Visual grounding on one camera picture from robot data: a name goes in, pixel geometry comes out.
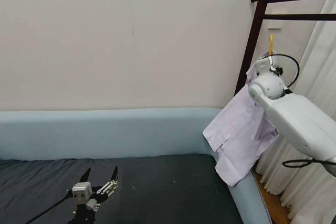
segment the light purple shirt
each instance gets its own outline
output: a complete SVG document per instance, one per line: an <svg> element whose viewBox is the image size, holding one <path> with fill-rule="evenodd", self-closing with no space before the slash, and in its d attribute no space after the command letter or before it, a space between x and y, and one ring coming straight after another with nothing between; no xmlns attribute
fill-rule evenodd
<svg viewBox="0 0 336 224"><path fill-rule="evenodd" d="M255 77L256 69L252 66L247 72L247 83ZM219 154L217 173L225 183L235 186L279 133L267 120L265 110L250 98L246 84L211 121L203 135Z"/></svg>

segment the white wall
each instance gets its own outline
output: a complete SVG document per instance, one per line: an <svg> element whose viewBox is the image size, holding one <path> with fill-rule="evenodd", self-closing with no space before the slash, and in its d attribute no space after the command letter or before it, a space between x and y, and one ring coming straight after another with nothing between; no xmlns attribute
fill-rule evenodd
<svg viewBox="0 0 336 224"><path fill-rule="evenodd" d="M275 8L318 13L322 4ZM254 6L0 0L0 110L223 107L234 93ZM275 49L300 59L313 25L286 22L275 33ZM267 50L267 33L256 54Z"/></svg>

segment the dark wooden frame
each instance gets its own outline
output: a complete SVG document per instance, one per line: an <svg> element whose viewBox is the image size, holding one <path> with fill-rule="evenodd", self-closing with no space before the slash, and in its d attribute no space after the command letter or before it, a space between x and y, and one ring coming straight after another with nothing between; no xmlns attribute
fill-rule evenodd
<svg viewBox="0 0 336 224"><path fill-rule="evenodd" d="M237 81L235 94L245 85L246 72L249 69L254 50L257 45L261 25L264 19L279 19L279 20L332 20L336 21L336 14L265 14L267 4L297 1L297 0L251 0L252 3L258 2L254 13L251 30L248 36L247 45L241 63L240 73Z"/></svg>

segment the black cord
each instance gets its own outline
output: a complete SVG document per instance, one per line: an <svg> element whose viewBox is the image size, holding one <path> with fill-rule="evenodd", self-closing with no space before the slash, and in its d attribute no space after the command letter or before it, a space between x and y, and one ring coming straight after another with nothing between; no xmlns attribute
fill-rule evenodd
<svg viewBox="0 0 336 224"><path fill-rule="evenodd" d="M267 56L262 57L261 59L265 59L265 58L268 58L268 57L271 57L271 56L283 56L283 57L289 58L289 59L291 59L292 61L295 62L296 67L297 67L297 72L296 72L296 76L295 76L295 78L293 79L293 81L292 81L289 85L287 85L287 88L289 88L289 87L292 86L292 85L297 81L297 79L299 78L299 75L300 75L300 64L299 64L299 62L298 62L295 58L293 58L292 56L284 55L284 54L267 55Z"/></svg>
<svg viewBox="0 0 336 224"><path fill-rule="evenodd" d="M46 214L47 212L49 212L50 210L52 210L54 207L57 207L59 204L61 204L63 201L65 201L68 198L69 198L69 194L67 194L63 199L61 199L57 203L53 204L51 207L49 207L46 210L44 210L42 213L40 213L37 216L35 216L33 219L30 219L29 221L27 221L26 224L32 223L34 220L40 218L42 215Z"/></svg>
<svg viewBox="0 0 336 224"><path fill-rule="evenodd" d="M295 163L304 163L302 165L288 165L288 164L295 164ZM284 167L287 168L302 168L306 167L312 163L319 163L322 165L336 165L334 162L330 161L322 161L322 160L316 160L316 159L292 159L292 160L287 160L282 163Z"/></svg>

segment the white curtain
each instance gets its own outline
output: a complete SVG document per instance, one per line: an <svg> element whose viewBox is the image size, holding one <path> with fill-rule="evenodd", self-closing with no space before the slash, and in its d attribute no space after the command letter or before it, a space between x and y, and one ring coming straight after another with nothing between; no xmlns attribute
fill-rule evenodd
<svg viewBox="0 0 336 224"><path fill-rule="evenodd" d="M322 13L336 13L336 0L326 0ZM317 22L301 61L302 73L294 88L336 120L336 22ZM284 138L261 157L256 171L264 188L281 194L290 208L291 224L330 224L336 215L336 178L322 165L285 168L282 162L306 158Z"/></svg>

